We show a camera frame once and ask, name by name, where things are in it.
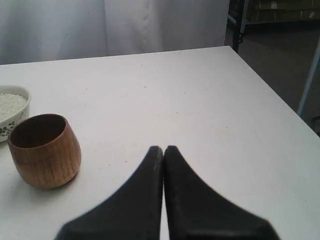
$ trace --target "wooden cup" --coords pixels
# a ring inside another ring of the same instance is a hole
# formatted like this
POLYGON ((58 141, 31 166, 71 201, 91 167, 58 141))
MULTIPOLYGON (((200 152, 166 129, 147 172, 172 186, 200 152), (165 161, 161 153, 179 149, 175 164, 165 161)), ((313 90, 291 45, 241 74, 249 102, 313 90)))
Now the wooden cup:
POLYGON ((57 188, 79 171, 80 145, 63 116, 42 114, 21 122, 8 145, 20 176, 36 188, 57 188))

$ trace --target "white table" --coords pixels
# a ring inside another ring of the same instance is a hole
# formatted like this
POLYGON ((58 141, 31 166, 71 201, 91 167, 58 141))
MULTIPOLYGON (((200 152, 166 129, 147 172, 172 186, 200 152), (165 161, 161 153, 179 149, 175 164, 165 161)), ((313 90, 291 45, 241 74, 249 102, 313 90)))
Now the white table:
POLYGON ((0 145, 0 239, 52 239, 116 191, 151 145, 177 145, 204 181, 282 240, 320 237, 320 140, 227 46, 3 65, 0 79, 30 90, 31 115, 64 115, 82 149, 73 183, 42 191, 0 145))

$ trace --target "rice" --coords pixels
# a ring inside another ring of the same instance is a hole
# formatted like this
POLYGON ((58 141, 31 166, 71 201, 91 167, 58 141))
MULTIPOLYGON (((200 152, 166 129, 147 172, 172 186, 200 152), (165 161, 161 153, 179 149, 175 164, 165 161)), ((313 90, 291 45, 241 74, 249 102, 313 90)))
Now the rice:
POLYGON ((0 122, 19 112, 26 102, 20 95, 0 93, 0 122))

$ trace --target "white curtain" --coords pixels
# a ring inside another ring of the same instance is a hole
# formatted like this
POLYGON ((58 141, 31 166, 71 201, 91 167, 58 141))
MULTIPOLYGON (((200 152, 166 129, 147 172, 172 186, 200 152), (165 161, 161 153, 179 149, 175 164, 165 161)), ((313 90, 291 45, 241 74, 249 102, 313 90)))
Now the white curtain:
POLYGON ((0 0, 0 64, 222 46, 228 0, 0 0))

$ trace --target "bowl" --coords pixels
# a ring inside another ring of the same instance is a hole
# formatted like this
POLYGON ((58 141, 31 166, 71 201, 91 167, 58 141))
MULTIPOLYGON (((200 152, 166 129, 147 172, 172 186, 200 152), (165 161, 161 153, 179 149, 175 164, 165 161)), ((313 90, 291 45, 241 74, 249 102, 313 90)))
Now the bowl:
POLYGON ((20 95, 26 99, 24 106, 8 118, 0 121, 0 143, 8 139, 8 135, 15 125, 29 117, 31 95, 24 87, 14 85, 0 85, 0 94, 20 95))
POLYGON ((48 113, 24 120, 10 133, 8 145, 20 176, 36 188, 57 188, 79 171, 80 145, 61 115, 48 113))

